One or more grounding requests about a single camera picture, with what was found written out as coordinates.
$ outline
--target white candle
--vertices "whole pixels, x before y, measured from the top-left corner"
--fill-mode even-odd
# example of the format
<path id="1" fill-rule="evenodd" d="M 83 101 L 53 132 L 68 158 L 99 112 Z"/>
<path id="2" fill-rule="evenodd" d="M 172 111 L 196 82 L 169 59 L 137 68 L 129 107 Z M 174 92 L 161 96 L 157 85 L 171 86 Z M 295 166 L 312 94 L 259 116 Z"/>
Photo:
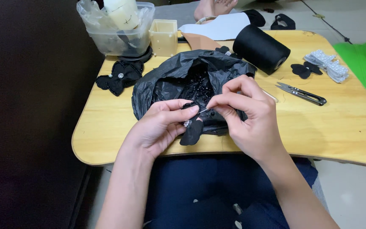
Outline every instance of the white candle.
<path id="1" fill-rule="evenodd" d="M 134 29 L 139 24 L 135 0 L 104 0 L 104 6 L 120 30 Z"/>

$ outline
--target black cord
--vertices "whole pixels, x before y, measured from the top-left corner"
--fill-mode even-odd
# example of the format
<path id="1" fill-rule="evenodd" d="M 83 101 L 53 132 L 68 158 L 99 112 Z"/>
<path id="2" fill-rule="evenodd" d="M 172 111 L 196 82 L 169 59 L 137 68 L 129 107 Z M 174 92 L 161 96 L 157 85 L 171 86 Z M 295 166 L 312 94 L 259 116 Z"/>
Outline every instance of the black cord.
<path id="1" fill-rule="evenodd" d="M 307 5 L 303 0 L 300 0 L 300 1 L 302 1 L 311 11 L 313 11 L 314 14 L 316 14 L 316 15 L 318 14 L 311 7 L 309 7 L 309 5 Z M 347 38 L 342 33 L 340 33 L 337 29 L 335 29 L 332 25 L 330 25 L 328 22 L 326 22 L 323 18 L 321 18 L 321 19 L 323 20 L 323 22 L 325 22 L 326 24 L 328 24 L 328 26 L 330 26 L 332 29 L 334 29 L 335 32 L 337 32 L 340 36 L 342 36 L 344 38 L 344 41 L 345 42 L 348 42 L 348 43 L 352 44 L 350 42 L 350 39 L 349 38 Z"/>

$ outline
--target left hand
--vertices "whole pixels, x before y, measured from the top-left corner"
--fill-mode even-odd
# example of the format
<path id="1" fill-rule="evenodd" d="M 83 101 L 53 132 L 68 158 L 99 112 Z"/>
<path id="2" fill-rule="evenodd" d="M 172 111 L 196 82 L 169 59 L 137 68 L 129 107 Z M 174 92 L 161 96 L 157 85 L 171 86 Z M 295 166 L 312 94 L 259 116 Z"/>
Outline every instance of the left hand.
<path id="1" fill-rule="evenodd" d="M 186 131 L 180 124 L 194 117 L 198 106 L 181 110 L 190 100 L 172 99 L 152 104 L 145 115 L 129 131 L 121 148 L 149 154 L 155 159 L 170 143 Z"/>

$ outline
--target white tile floor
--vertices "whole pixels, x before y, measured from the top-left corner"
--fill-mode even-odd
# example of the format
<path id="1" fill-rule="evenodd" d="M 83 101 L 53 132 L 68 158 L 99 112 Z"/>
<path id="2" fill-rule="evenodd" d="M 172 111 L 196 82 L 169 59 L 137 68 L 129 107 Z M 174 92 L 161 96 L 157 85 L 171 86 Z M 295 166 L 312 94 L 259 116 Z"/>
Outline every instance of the white tile floor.
<path id="1" fill-rule="evenodd" d="M 249 8 L 272 8 L 275 13 L 261 12 L 269 29 L 274 16 L 284 13 L 296 22 L 296 28 L 309 30 L 323 35 L 331 44 L 343 39 L 322 20 L 313 17 L 301 1 L 279 0 L 271 4 L 249 3 L 250 0 L 239 0 L 237 10 Z M 319 14 L 324 15 L 328 23 L 351 39 L 353 43 L 366 42 L 366 1 L 363 0 L 305 0 Z M 366 167 L 341 164 L 332 161 L 315 162 L 319 179 L 331 216 L 344 229 L 366 228 Z M 88 228 L 94 228 L 104 201 L 112 166 L 103 170 L 98 192 L 89 216 Z"/>

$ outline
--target forearm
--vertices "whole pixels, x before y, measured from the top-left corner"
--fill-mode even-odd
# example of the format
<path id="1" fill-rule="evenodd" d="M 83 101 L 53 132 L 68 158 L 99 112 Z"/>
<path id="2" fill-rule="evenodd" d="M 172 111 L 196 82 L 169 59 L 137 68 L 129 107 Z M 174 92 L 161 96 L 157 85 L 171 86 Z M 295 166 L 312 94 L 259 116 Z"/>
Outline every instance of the forearm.
<path id="1" fill-rule="evenodd" d="M 152 165 L 147 154 L 120 149 L 96 228 L 142 228 Z"/>
<path id="2" fill-rule="evenodd" d="M 306 180 L 283 148 L 264 161 L 258 161 L 276 192 L 291 229 L 338 229 L 338 225 L 314 195 Z"/>

